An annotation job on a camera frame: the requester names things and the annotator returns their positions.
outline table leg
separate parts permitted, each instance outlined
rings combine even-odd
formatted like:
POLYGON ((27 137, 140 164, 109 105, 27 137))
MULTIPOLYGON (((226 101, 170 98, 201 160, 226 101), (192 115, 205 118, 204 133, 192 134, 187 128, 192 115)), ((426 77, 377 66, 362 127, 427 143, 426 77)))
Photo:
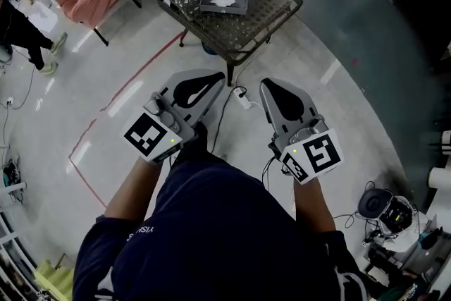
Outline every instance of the table leg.
POLYGON ((188 28, 187 28, 187 27, 185 28, 185 30, 183 30, 183 34, 182 34, 182 36, 180 37, 180 43, 179 43, 179 46, 180 46, 180 47, 183 47, 183 46, 184 46, 183 40, 184 40, 184 38, 186 37, 186 34, 188 34, 188 28))
POLYGON ((234 68, 235 68, 235 66, 233 66, 232 64, 227 63, 227 86, 228 87, 232 86, 233 69, 234 68))

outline navy blue t-shirt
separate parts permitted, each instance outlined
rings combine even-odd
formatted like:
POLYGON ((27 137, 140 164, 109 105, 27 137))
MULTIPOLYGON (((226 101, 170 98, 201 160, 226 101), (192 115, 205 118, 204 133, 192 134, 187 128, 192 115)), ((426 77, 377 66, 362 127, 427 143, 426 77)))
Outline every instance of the navy blue t-shirt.
POLYGON ((97 219, 73 299, 339 300, 335 269, 358 271, 341 232, 312 235, 232 166, 185 162, 144 223, 97 219))

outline desk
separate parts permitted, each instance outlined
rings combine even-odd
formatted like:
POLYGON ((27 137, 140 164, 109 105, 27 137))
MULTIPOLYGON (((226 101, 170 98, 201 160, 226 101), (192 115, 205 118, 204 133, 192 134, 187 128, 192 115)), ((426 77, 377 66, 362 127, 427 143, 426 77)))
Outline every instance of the desk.
POLYGON ((233 69, 248 59, 301 7, 302 0, 249 0, 247 14, 201 12, 200 0, 158 0, 160 7, 227 62, 227 84, 233 69))

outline white floor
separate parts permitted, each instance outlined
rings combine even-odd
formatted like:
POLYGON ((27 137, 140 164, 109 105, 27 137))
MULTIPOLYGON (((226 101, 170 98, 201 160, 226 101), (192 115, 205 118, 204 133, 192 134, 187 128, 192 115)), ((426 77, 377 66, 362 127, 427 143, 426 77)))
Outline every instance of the white floor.
MULTIPOLYGON (((111 40, 109 47, 87 28, 65 19, 55 6, 48 9, 37 3, 28 12, 30 20, 49 37, 68 33, 65 48, 56 58, 59 67, 54 77, 35 71, 30 96, 23 108, 9 111, 6 125, 6 142, 11 145, 6 158, 20 155, 22 178, 27 182, 24 205, 6 215, 22 232, 20 240, 37 263, 43 259, 55 262, 63 252, 75 260, 83 237, 103 212, 103 204, 130 170, 135 158, 118 137, 130 110, 143 105, 174 72, 193 68, 225 71, 224 60, 206 54, 191 34, 184 48, 175 42, 142 68, 183 28, 160 10, 156 0, 140 1, 143 9, 129 1, 101 27, 111 40)), ((345 163, 321 178, 326 201, 336 216, 356 210, 369 180, 386 173, 402 177, 403 172, 373 109, 345 69, 334 62, 335 57, 294 17, 259 51, 238 82, 256 102, 260 102, 259 82, 265 77, 287 80, 311 95, 329 127, 337 131, 345 153, 345 163)), ((21 103, 32 69, 23 56, 14 53, 13 64, 0 79, 2 103, 9 96, 15 97, 14 106, 21 103)), ((224 89, 204 120, 211 141, 228 93, 229 89, 224 89)), ((1 108, 1 125, 5 118, 6 110, 1 108)), ((232 98, 216 153, 226 153, 232 165, 260 178, 272 156, 267 147, 272 133, 259 107, 245 111, 232 98)), ((161 182, 167 172, 166 164, 161 182)), ((272 195, 292 212, 292 180, 280 172, 276 162, 269 183, 272 195)), ((8 196, 1 200, 2 205, 9 202, 8 196)), ((345 221, 343 217, 336 223, 357 256, 363 252, 364 223, 356 220, 345 230, 345 221)))

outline black pants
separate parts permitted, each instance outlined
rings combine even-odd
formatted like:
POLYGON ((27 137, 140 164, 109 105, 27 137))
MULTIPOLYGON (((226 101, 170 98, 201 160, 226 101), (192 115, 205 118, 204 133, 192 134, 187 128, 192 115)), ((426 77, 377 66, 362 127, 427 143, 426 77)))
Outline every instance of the black pants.
POLYGON ((37 70, 44 67, 41 48, 50 49, 53 42, 46 38, 20 11, 4 1, 0 16, 2 23, 7 24, 8 30, 4 37, 5 44, 16 45, 28 49, 30 63, 37 70))
POLYGON ((205 125, 203 125, 202 122, 198 122, 194 130, 196 131, 197 139, 182 148, 172 168, 175 168, 176 166, 179 166, 181 163, 186 161, 226 164, 226 161, 211 154, 206 149, 206 136, 208 135, 208 132, 206 131, 205 125))

